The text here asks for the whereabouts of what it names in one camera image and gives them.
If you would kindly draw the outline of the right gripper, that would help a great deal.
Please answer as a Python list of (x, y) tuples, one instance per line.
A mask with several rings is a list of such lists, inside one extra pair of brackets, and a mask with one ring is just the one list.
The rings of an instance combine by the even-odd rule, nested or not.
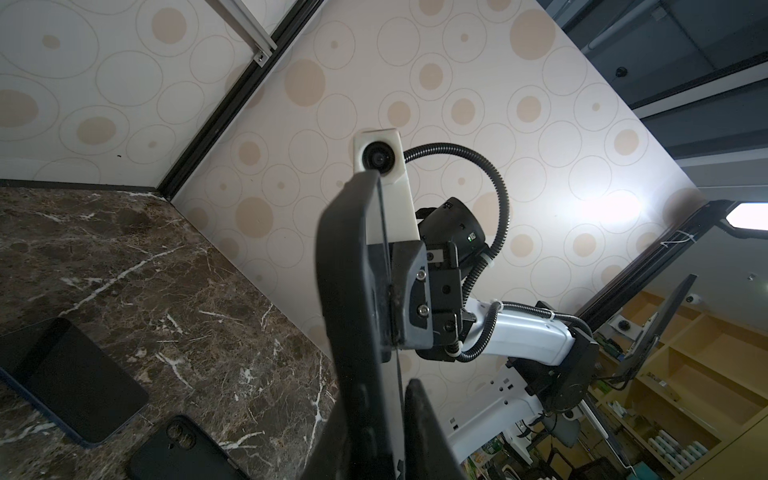
[(455, 362), (463, 328), (457, 246), (392, 243), (391, 280), (393, 344), (426, 360)]

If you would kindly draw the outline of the blue phone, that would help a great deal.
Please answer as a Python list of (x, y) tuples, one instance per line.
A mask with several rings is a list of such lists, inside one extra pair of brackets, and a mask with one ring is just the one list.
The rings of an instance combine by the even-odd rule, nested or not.
[(61, 317), (1, 336), (1, 379), (84, 448), (103, 444), (149, 401), (133, 376)]

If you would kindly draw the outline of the right black corner post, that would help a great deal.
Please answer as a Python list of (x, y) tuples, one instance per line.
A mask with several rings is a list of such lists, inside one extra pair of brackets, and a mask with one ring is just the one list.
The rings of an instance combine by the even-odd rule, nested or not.
[(163, 198), (171, 201), (179, 194), (264, 81), (276, 71), (279, 62), (287, 56), (289, 49), (318, 15), (323, 4), (324, 1), (296, 1), (293, 4), (272, 35), (276, 48), (266, 60), (254, 59), (247, 65), (161, 181), (158, 192)]

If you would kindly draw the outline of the ceiling light strip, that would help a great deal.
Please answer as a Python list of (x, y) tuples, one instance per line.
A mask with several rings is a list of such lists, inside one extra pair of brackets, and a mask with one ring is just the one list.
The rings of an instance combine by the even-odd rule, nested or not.
[(734, 229), (768, 231), (767, 202), (739, 202), (725, 217)]

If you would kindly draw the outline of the monitor on stand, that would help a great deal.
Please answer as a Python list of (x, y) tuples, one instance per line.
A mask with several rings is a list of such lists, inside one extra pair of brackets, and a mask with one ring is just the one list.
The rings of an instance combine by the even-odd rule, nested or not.
[(606, 382), (627, 383), (637, 376), (677, 310), (686, 300), (697, 278), (696, 274), (689, 274), (643, 325), (630, 322), (621, 314), (616, 314), (606, 324), (611, 334), (618, 334), (632, 341), (615, 374), (608, 377)]

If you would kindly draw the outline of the horizontal aluminium rail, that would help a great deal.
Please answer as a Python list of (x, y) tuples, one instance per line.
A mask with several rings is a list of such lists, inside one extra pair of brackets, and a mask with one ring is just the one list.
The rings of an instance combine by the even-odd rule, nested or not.
[(207, 0), (207, 3), (253, 51), (253, 61), (264, 67), (277, 49), (277, 44), (241, 0)]

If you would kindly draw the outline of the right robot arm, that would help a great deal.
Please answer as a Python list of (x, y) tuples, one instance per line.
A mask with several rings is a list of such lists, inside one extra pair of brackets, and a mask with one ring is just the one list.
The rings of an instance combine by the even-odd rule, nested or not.
[(402, 323), (401, 337), (425, 360), (468, 364), (496, 356), (506, 362), (468, 405), (438, 423), (452, 457), (461, 462), (518, 422), (558, 416), (581, 404), (597, 343), (576, 316), (472, 298), (508, 237), (508, 189), (489, 160), (454, 143), (399, 151), (396, 165), (439, 154), (467, 160), (491, 180), (499, 208), (496, 232), (487, 242), (479, 221), (455, 197), (417, 210), (409, 238), (392, 245), (393, 312)]

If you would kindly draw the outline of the black phone case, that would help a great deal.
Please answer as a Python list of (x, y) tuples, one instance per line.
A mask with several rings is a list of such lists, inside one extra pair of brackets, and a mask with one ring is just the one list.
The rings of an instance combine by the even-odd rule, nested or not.
[(420, 380), (404, 384), (399, 352), (432, 342), (432, 321), (407, 319), (427, 290), (422, 243), (391, 248), (380, 175), (353, 175), (322, 213), (316, 277), (339, 386), (304, 479), (461, 479)]
[(162, 423), (133, 453), (129, 479), (249, 479), (247, 473), (186, 415)]

